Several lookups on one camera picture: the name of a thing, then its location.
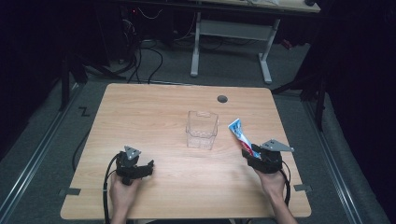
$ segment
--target table leg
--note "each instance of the table leg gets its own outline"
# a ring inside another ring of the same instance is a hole
[[[198,66],[199,66],[199,37],[201,32],[201,12],[197,12],[197,22],[195,27],[195,43],[194,52],[192,53],[191,62],[191,76],[198,76]]]
[[[268,37],[267,44],[265,46],[265,51],[264,51],[264,53],[259,54],[260,65],[262,66],[262,75],[264,76],[264,81],[267,84],[272,83],[271,74],[270,74],[270,71],[268,70],[267,57],[270,52],[271,46],[274,42],[274,38],[275,38],[277,27],[279,26],[279,23],[280,23],[280,19],[276,19],[274,22],[274,25],[271,29],[270,35]]]

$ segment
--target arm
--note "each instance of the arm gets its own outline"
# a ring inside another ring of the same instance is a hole
[[[276,172],[274,174],[264,174],[257,170],[254,171],[262,182],[262,189],[264,193],[270,199],[276,221],[279,224],[297,223],[283,199],[283,188],[285,187],[285,179],[283,175],[280,172]]]
[[[131,186],[122,184],[121,177],[116,174],[111,175],[110,198],[113,204],[113,217],[111,224],[125,224],[128,211],[134,203],[137,188],[141,179],[136,179]]]

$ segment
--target transparent cup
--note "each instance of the transparent cup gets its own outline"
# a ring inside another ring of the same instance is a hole
[[[187,119],[187,147],[211,149],[218,134],[219,115],[189,111]]]

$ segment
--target wire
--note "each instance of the wire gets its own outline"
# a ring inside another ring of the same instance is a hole
[[[125,19],[123,19],[122,21],[125,21],[126,23],[128,23],[128,31],[129,31],[129,29],[131,29],[131,27],[132,27],[132,32],[134,33],[134,24],[133,23],[131,23],[130,21],[128,21],[128,20],[125,20]]]
[[[290,168],[289,168],[289,166],[288,166],[284,161],[282,161],[282,162],[283,162],[283,164],[285,164],[286,167],[288,168],[288,172],[289,172],[289,182],[290,182],[290,181],[291,181]]]
[[[128,81],[126,83],[131,82],[131,79],[134,77],[134,74],[137,72],[136,69],[137,69],[137,67],[134,69],[134,72],[129,76]]]
[[[157,67],[157,68],[151,73],[151,75],[149,75],[149,77],[148,77],[148,84],[149,84],[150,81],[151,81],[152,76],[154,76],[154,74],[155,74],[155,73],[161,68],[161,66],[163,65],[163,56],[161,55],[160,52],[158,52],[158,51],[155,50],[155,49],[147,49],[147,50],[154,51],[154,52],[156,52],[158,55],[160,55],[160,57],[161,57],[160,65],[158,65],[158,67]]]
[[[145,13],[142,11],[142,9],[140,9],[140,7],[139,7],[138,9],[139,9],[139,11],[142,13],[142,15],[143,15],[144,17],[146,17],[147,19],[149,19],[149,20],[155,20],[155,19],[157,19],[157,18],[160,16],[161,12],[163,11],[163,10],[161,9],[161,10],[158,11],[158,13],[157,13],[157,15],[156,15],[155,17],[148,17],[148,16],[145,15]]]
[[[133,45],[130,45],[130,47],[128,49],[128,52],[131,52],[132,49],[133,49]],[[104,76],[115,78],[115,79],[125,79],[125,77],[120,77],[119,75],[124,73],[124,72],[126,72],[126,71],[128,71],[128,70],[130,70],[130,69],[132,69],[135,66],[135,63],[136,63],[136,60],[134,59],[134,56],[132,56],[131,60],[129,61],[129,63],[125,67],[121,68],[118,71],[111,72],[110,70],[104,68],[101,65],[92,63],[89,60],[87,60],[87,59],[85,59],[85,58],[83,58],[81,56],[78,56],[78,57],[83,61],[83,63],[89,65],[94,70],[100,72],[100,74],[96,74],[93,71],[90,71],[90,70],[86,69],[87,72],[89,72],[89,73],[91,73],[93,75],[97,75],[97,76],[98,75],[104,75]]]
[[[229,44],[229,45],[245,46],[245,45],[252,45],[252,44],[258,42],[258,40],[253,40],[253,39],[248,39],[248,40],[244,39],[245,42],[243,42],[243,43],[238,43],[238,42],[232,41],[232,40],[236,40],[236,39],[239,39],[239,38],[226,38],[224,40],[224,43]]]
[[[107,180],[114,171],[112,171],[110,174],[108,172],[110,171],[111,165],[113,164],[114,160],[118,156],[119,156],[118,154],[116,156],[114,156],[114,158],[111,160],[110,164],[107,166],[107,170],[106,170],[106,174],[105,174],[105,181],[103,183],[103,208],[105,211],[106,224],[110,224],[110,218],[108,217],[108,207],[107,207]]]
[[[129,37],[128,35],[124,32],[125,38],[126,38],[126,42],[129,43]]]
[[[191,22],[191,26],[190,26],[189,31],[183,37],[181,37],[179,39],[175,39],[174,41],[182,40],[182,39],[185,39],[185,38],[190,38],[191,36],[193,36],[193,35],[189,35],[189,34],[191,33],[191,29],[194,26],[195,17],[196,17],[196,13],[194,13],[194,17],[192,18],[192,22]]]
[[[194,45],[194,43],[195,43],[194,40],[189,40],[189,38],[192,38],[192,37],[194,37],[194,35],[185,37],[184,39],[179,39],[178,41],[175,41],[174,43],[176,45],[179,45],[179,46],[182,46],[182,47],[189,47],[189,46]]]
[[[224,41],[224,38],[223,38],[223,37],[220,37],[219,39],[220,39],[220,43],[219,43],[217,46],[215,46],[214,48],[205,48],[205,47],[204,47],[203,45],[201,45],[201,44],[200,44],[200,48],[202,48],[202,49],[209,49],[209,50],[218,49],[218,48],[220,48],[220,47],[222,46],[223,41]]]
[[[142,63],[142,49],[139,46],[139,64],[137,65],[136,69],[134,70],[134,74],[136,74],[136,79],[138,84],[142,84],[140,81],[139,75],[137,74],[137,70],[140,68],[140,64]]]

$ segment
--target table top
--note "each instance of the table top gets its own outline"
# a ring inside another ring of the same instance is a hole
[[[320,7],[318,4],[314,4],[312,7],[309,7],[304,0],[251,0],[250,2],[253,5],[249,5],[247,0],[201,0],[202,2],[208,3],[219,3],[219,4],[229,4],[229,5],[237,5],[237,6],[248,6],[248,7],[266,7],[273,9],[282,9],[282,10],[292,10],[292,11],[300,11],[300,12],[320,12]]]
[[[220,103],[219,95],[228,101]],[[219,115],[212,149],[187,147],[189,111]],[[272,217],[260,179],[228,129],[237,118],[252,143],[275,138],[289,144],[273,96],[265,88],[108,85],[70,185],[81,189],[80,194],[66,196],[62,218],[104,218],[106,168],[124,146],[142,151],[137,165],[151,160],[155,165],[153,175],[142,181],[129,218]],[[302,181],[292,153],[282,152],[282,157],[291,172],[290,211],[308,217],[305,192],[293,187]]]

